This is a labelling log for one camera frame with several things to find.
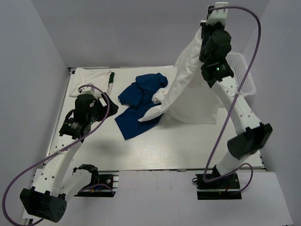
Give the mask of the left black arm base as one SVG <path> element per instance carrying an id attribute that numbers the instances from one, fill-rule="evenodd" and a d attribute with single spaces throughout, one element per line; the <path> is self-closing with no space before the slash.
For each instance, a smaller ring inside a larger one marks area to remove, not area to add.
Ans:
<path id="1" fill-rule="evenodd" d="M 114 197 L 118 188 L 119 174 L 116 172 L 88 172 L 77 170 L 68 178 L 71 182 L 80 183 L 75 197 Z"/>

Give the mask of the blue t-shirt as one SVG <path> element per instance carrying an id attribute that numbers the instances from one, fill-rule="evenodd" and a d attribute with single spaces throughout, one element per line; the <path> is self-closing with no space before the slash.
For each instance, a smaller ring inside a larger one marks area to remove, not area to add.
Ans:
<path id="1" fill-rule="evenodd" d="M 115 118 L 116 124 L 125 140 L 132 139 L 156 126 L 161 115 L 150 120 L 139 122 L 145 113 L 154 106 L 159 106 L 152 101 L 153 95 L 168 85 L 166 76 L 160 73 L 140 75 L 135 78 L 119 96 L 118 100 L 128 108 Z"/>

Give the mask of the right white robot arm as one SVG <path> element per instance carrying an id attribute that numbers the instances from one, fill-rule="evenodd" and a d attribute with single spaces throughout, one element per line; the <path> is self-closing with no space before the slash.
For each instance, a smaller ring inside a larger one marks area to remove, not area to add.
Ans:
<path id="1" fill-rule="evenodd" d="M 225 121 L 232 120 L 236 132 L 236 136 L 227 142 L 228 151 L 214 166 L 211 176 L 203 175 L 204 182 L 222 188 L 244 160 L 264 147 L 272 126 L 261 122 L 240 93 L 234 73 L 226 61 L 231 51 L 231 36 L 224 30 L 224 25 L 201 22 L 201 28 L 199 60 L 202 62 L 202 76 L 223 103 L 228 112 Z"/>

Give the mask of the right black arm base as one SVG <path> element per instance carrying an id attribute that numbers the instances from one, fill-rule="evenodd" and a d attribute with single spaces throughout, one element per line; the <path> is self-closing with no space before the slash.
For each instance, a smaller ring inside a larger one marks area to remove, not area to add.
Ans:
<path id="1" fill-rule="evenodd" d="M 196 174 L 192 183 L 197 187 L 198 200 L 241 200 L 240 183 L 237 174 L 206 183 L 203 174 Z"/>

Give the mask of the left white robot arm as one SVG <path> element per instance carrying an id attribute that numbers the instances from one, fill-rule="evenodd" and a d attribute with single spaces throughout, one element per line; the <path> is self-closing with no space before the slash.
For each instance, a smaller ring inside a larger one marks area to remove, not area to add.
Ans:
<path id="1" fill-rule="evenodd" d="M 94 188 L 99 184 L 98 168 L 91 164 L 82 164 L 66 181 L 63 178 L 75 153 L 91 133 L 92 124 L 101 123 L 118 112 L 119 107 L 107 94 L 102 94 L 102 98 L 106 105 L 91 94 L 81 94 L 76 98 L 74 109 L 67 113 L 59 130 L 56 156 L 47 162 L 32 187 L 23 189 L 20 194 L 28 214 L 56 223 L 63 217 L 72 197 L 84 188 Z"/>

